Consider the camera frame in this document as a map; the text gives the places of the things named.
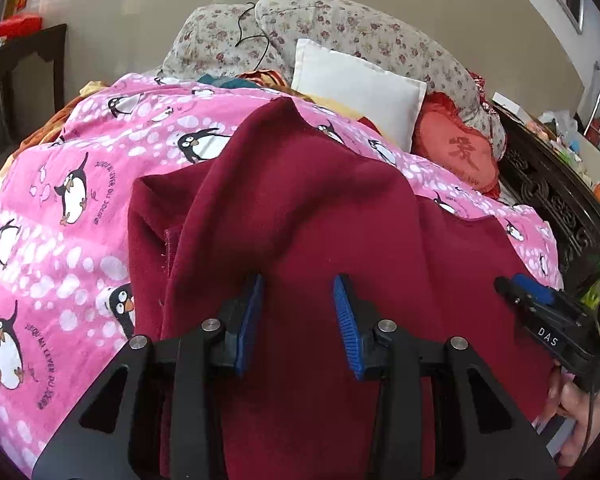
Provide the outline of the person's right hand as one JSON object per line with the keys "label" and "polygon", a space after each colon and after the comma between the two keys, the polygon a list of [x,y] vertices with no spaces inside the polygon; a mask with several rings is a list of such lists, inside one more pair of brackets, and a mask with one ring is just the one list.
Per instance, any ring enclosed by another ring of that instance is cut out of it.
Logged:
{"label": "person's right hand", "polygon": [[600,393],[591,396],[577,387],[557,361],[550,371],[548,391],[541,419],[554,415],[573,419],[573,430],[558,453],[558,465],[572,467],[600,434]]}

